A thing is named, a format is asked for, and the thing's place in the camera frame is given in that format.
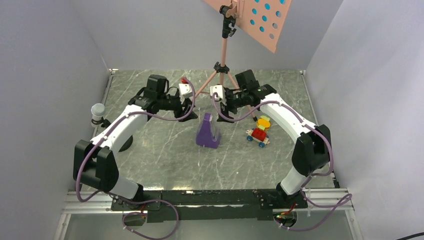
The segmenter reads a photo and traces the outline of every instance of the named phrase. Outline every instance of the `glass panel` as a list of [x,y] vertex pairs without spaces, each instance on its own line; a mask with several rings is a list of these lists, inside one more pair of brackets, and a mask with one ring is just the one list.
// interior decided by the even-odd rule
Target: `glass panel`
[[[307,217],[306,211],[298,213],[297,223],[293,228],[307,228],[318,223],[326,211],[313,211]],[[142,237],[123,230],[120,214],[73,214],[69,221],[65,240],[140,240]],[[174,227],[174,221],[163,223],[146,223],[137,229],[149,237],[160,238],[167,235]],[[274,221],[256,219],[223,220],[184,220],[169,240],[352,240],[345,211],[336,211],[320,227],[306,232],[293,232],[279,229]]]

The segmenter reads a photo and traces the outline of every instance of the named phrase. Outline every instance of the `tripod clamp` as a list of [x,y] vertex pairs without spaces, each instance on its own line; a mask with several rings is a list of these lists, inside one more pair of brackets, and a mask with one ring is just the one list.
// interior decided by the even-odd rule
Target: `tripod clamp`
[[222,38],[227,39],[234,35],[237,29],[235,29],[236,19],[230,15],[227,16],[227,11],[231,10],[229,6],[222,5],[219,8],[219,13],[224,16],[223,24],[222,24]]

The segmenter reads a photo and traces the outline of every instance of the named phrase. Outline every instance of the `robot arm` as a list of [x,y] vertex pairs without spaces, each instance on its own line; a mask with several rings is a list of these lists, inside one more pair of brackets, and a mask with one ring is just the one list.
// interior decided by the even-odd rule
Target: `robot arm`
[[[192,106],[188,84],[179,84],[174,95],[169,94],[169,81],[160,75],[150,75],[146,87],[143,87],[131,98],[120,116],[90,142],[80,140],[75,146],[73,178],[77,179],[83,160],[92,148],[101,143],[89,156],[89,161],[81,176],[81,183],[105,193],[112,193],[129,200],[141,202],[144,200],[143,186],[121,176],[115,161],[115,156],[132,134],[144,127],[151,116],[143,113],[156,114],[159,110],[173,111],[176,118],[183,117]],[[180,122],[197,119],[191,112]]]
[[[280,97],[277,91],[270,85],[260,86],[251,70],[235,75],[240,89],[231,90],[221,85],[211,86],[211,96],[217,96],[214,100],[220,101],[221,113],[229,118],[229,112],[237,113],[237,108],[251,105],[257,106],[268,101],[277,101],[280,104],[270,103],[260,107],[271,119],[277,122],[288,133],[295,143],[291,158],[292,168],[287,176],[278,183],[276,189],[285,201],[290,201],[307,180],[317,169],[322,168],[329,162],[328,149],[324,141],[305,126],[315,128],[330,141],[330,130],[325,126],[316,126],[308,121],[294,109],[290,108]],[[221,116],[219,122],[230,122]]]

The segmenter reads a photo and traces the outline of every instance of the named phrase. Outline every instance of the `white cylinder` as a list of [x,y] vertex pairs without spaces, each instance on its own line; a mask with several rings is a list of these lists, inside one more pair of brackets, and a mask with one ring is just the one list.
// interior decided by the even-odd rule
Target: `white cylinder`
[[300,174],[294,166],[291,167],[287,176],[281,181],[280,185],[287,195],[293,195],[301,189],[302,184],[308,177]]
[[115,186],[109,192],[126,199],[132,199],[136,195],[138,189],[139,185],[137,183],[119,176]]
[[[91,114],[92,114],[92,120],[94,121],[100,121],[103,116],[106,113],[105,105],[101,103],[96,103],[91,107]],[[95,128],[97,124],[94,124],[93,121],[91,121],[91,126]]]

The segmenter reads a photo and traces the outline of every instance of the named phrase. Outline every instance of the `marble surface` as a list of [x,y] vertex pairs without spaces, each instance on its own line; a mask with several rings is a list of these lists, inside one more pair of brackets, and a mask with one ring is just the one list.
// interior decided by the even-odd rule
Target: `marble surface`
[[[232,70],[236,73],[243,70]],[[198,89],[212,74],[212,70],[119,70],[115,73],[106,98],[105,118],[114,121],[137,91],[146,86],[151,74],[169,79],[177,86],[186,76]],[[270,84],[298,113],[314,122],[313,111],[298,70],[254,70],[261,85]],[[211,82],[219,82],[219,77]],[[231,87],[225,76],[224,85]],[[146,189],[253,189],[275,188],[289,172],[294,143],[290,137],[271,120],[268,131],[270,144],[260,148],[258,143],[246,140],[246,130],[256,123],[248,117],[237,123],[217,122],[221,132],[218,149],[196,145],[196,132],[205,113],[217,113],[207,94],[201,94],[195,103],[198,119],[187,122],[163,121],[152,118],[143,129],[134,133],[132,146],[119,153],[116,162],[119,172],[126,178],[144,185]],[[239,110],[235,117],[247,113]],[[160,111],[160,116],[173,118],[171,112]],[[310,188],[333,188],[331,177],[316,177],[308,184]]]

